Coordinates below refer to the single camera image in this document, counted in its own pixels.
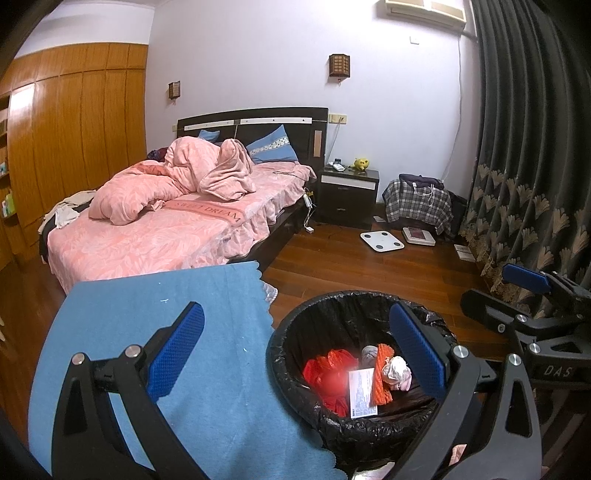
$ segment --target clothing on bed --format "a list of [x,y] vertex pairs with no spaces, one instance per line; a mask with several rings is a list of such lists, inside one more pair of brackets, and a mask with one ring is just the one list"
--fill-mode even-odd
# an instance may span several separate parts
[[158,150],[152,150],[150,153],[148,153],[146,160],[156,160],[159,162],[163,162],[167,151],[168,147],[159,148]]
[[[90,201],[83,203],[82,205],[78,205],[74,207],[74,211],[80,215],[80,212],[83,212],[90,206]],[[47,247],[47,239],[49,238],[49,233],[56,228],[56,216],[54,215],[48,221],[45,222],[43,226],[43,230],[39,234],[39,255],[45,263],[48,263],[47,256],[49,255],[49,249]]]
[[393,180],[382,194],[388,222],[412,218],[433,225],[438,235],[450,234],[452,200],[447,190],[435,186],[414,187],[399,179]]
[[78,207],[78,206],[83,205],[85,203],[91,202],[92,199],[95,197],[95,194],[96,194],[96,190],[84,190],[83,192],[75,193],[74,195],[63,199],[60,203],[56,204],[55,207],[53,207],[51,209],[51,212],[49,212],[43,218],[43,223],[41,224],[41,226],[39,227],[39,230],[37,231],[39,233],[39,235],[41,235],[43,233],[43,229],[45,228],[46,223],[50,219],[54,218],[56,212],[59,209],[61,209],[63,207],[70,207],[70,208],[76,210],[75,207]]

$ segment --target pink bedsheet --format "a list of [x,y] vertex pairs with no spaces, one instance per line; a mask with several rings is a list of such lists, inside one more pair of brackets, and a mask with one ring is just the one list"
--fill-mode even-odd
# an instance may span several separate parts
[[[269,225],[282,209],[298,201],[311,175],[309,167],[293,163],[255,166],[252,179],[257,191],[228,204],[245,212],[246,221],[238,227],[168,208],[145,212],[135,222],[116,226],[89,218],[85,210],[76,221],[49,234],[51,271],[68,293],[79,281],[225,264],[247,255],[255,243],[268,237]],[[198,193],[179,198],[183,199],[216,201]]]

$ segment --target nightstand drawer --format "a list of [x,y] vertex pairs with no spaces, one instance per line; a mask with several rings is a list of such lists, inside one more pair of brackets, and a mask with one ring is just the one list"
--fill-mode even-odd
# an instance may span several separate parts
[[321,183],[330,183],[332,185],[341,185],[344,187],[354,187],[365,190],[375,190],[375,182],[359,179],[342,179],[332,175],[322,175]]
[[371,215],[369,213],[366,209],[360,209],[357,206],[333,205],[328,208],[320,208],[317,218],[321,222],[369,229],[371,227]]
[[367,210],[373,208],[375,196],[375,185],[371,190],[367,190],[347,185],[324,184],[320,192],[318,207],[321,210],[333,209],[334,207]]

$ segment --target blue towel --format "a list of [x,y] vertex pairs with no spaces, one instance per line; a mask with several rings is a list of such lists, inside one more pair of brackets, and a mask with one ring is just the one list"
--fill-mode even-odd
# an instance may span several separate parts
[[[29,405],[29,445],[48,470],[51,432],[68,362],[118,356],[169,326],[190,301],[205,329],[169,396],[158,406],[212,480],[345,480],[320,437],[277,396],[265,351],[272,319],[257,263],[179,270],[77,284],[41,352]],[[113,408],[129,448],[150,466],[121,399]]]

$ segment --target wall outlet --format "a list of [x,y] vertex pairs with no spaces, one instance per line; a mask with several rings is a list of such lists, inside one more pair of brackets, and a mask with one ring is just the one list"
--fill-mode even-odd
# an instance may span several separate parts
[[330,124],[347,124],[347,116],[342,113],[330,113],[329,114],[329,123]]

